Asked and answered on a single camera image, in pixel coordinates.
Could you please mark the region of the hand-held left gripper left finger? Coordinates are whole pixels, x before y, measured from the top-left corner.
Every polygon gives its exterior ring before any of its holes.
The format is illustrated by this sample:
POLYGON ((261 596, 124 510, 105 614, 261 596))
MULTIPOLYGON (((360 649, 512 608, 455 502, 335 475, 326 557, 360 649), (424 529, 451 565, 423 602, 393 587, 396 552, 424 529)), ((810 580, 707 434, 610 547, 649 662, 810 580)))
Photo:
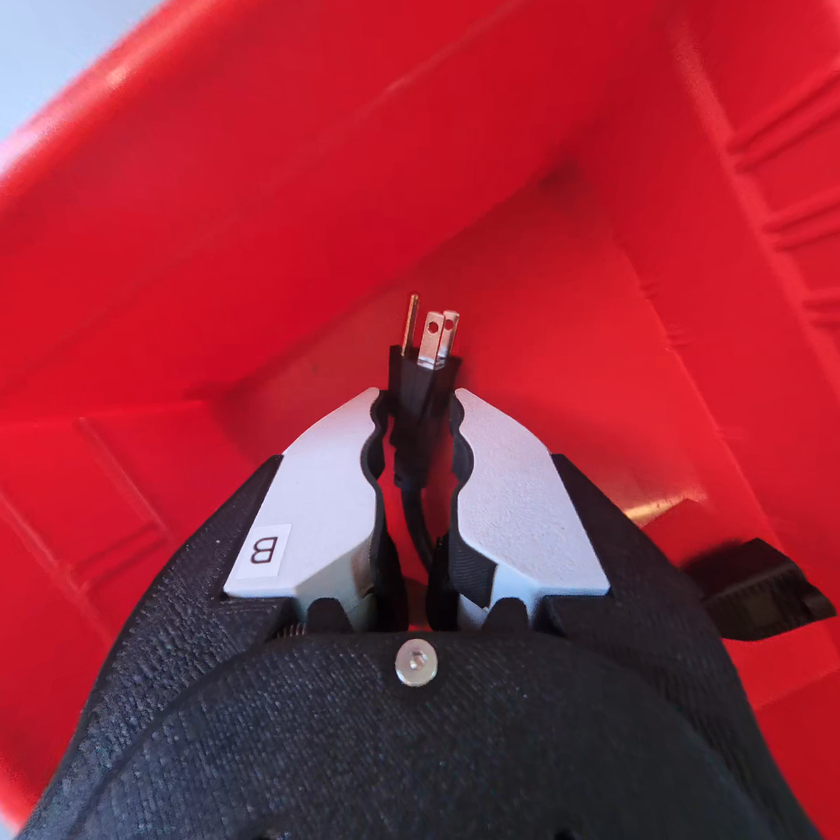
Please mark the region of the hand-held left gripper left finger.
POLYGON ((304 619, 336 600, 373 629, 387 593, 382 489, 384 396, 372 387, 301 434, 274 478, 224 584, 237 599, 289 598, 304 619))

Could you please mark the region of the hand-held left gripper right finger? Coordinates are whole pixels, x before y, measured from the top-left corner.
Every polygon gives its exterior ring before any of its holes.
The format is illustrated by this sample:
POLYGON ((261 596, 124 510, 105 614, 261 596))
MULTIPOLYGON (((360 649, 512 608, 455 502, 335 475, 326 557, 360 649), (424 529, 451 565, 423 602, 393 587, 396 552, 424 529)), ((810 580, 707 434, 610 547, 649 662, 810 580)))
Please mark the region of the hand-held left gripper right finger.
POLYGON ((547 446, 466 388, 450 403, 448 577, 459 629, 514 599, 537 621, 551 596, 604 596, 610 583, 547 446))

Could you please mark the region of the red plastic bin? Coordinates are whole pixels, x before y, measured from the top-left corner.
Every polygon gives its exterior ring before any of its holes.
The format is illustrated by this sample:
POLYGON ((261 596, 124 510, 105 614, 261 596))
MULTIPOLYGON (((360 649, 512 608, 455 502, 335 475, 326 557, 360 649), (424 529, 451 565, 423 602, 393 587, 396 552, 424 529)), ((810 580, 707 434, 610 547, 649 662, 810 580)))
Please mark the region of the red plastic bin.
POLYGON ((670 559, 762 537, 838 602, 838 2, 169 2, 2 141, 13 828, 409 290, 670 559))

